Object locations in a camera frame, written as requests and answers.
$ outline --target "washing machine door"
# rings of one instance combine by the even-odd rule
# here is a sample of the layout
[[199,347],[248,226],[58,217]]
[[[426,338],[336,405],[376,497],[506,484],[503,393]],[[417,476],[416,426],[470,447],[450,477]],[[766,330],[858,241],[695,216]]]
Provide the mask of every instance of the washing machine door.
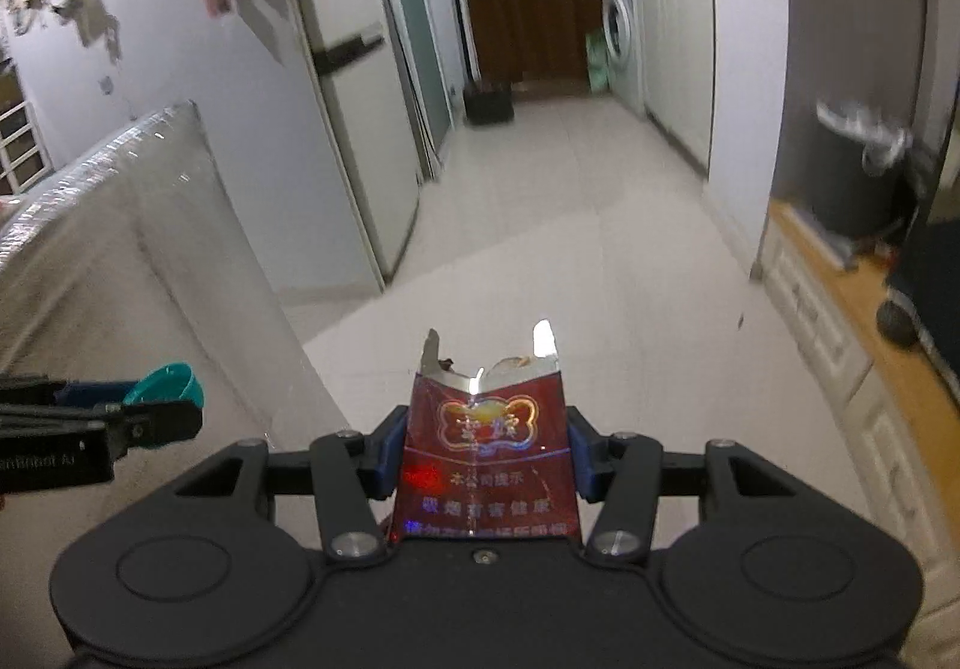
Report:
[[618,68],[626,65],[630,57],[632,30],[630,7],[625,0],[606,0],[603,9],[603,32],[607,38],[607,54]]

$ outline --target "countertop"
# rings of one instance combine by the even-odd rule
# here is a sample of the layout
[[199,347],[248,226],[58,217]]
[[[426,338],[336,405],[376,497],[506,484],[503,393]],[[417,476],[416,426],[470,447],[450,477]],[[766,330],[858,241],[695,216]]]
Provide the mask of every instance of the countertop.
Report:
[[856,271],[837,271],[806,240],[786,210],[786,204],[774,201],[770,217],[843,311],[874,361],[910,426],[920,457],[939,491],[953,539],[960,544],[960,409],[923,351],[899,349],[877,330],[877,307],[887,297],[886,268],[878,261],[861,258]]

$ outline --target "white washing machine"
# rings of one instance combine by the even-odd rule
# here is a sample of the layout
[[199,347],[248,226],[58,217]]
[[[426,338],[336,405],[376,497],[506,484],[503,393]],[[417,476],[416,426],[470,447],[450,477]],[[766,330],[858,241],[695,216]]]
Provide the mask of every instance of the white washing machine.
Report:
[[603,0],[603,32],[610,60],[611,92],[637,116],[646,119],[637,0]]

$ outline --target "plastic-wrapped furniture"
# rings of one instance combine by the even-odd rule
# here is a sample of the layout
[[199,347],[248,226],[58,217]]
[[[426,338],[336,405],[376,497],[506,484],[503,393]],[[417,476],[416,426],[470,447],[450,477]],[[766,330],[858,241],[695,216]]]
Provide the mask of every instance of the plastic-wrapped furniture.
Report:
[[347,425],[253,256],[192,104],[90,149],[0,229],[0,371],[137,379],[174,361],[206,393],[195,442],[134,451],[112,485],[11,496],[0,511],[1,666],[70,655],[47,579],[81,533],[237,439],[299,448]]

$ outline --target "black wheel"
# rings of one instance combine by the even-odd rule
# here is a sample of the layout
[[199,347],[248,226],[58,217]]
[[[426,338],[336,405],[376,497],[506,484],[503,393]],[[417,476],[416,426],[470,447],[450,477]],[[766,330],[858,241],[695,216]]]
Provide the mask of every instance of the black wheel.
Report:
[[891,344],[908,349],[917,343],[917,327],[910,314],[896,301],[885,300],[877,309],[877,330]]

